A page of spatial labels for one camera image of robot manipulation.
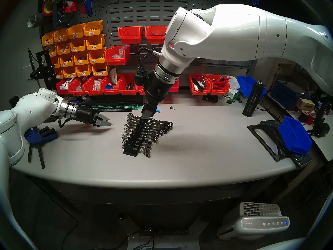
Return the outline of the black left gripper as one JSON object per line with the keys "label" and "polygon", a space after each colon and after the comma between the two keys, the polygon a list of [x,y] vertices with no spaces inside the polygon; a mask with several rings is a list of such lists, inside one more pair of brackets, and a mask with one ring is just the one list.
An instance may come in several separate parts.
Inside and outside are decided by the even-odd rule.
{"label": "black left gripper", "polygon": [[93,126],[112,126],[113,124],[109,122],[109,118],[100,114],[99,111],[93,110],[91,107],[77,105],[74,114],[74,120],[85,123],[92,124]]}

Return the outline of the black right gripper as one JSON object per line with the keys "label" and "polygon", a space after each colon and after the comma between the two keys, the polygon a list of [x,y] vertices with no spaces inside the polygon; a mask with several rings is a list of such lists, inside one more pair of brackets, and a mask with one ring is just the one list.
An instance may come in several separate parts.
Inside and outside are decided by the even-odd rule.
{"label": "black right gripper", "polygon": [[141,119],[149,118],[149,104],[157,106],[163,101],[172,87],[172,83],[165,82],[154,74],[147,74],[143,85],[145,92],[145,105],[142,108]]}

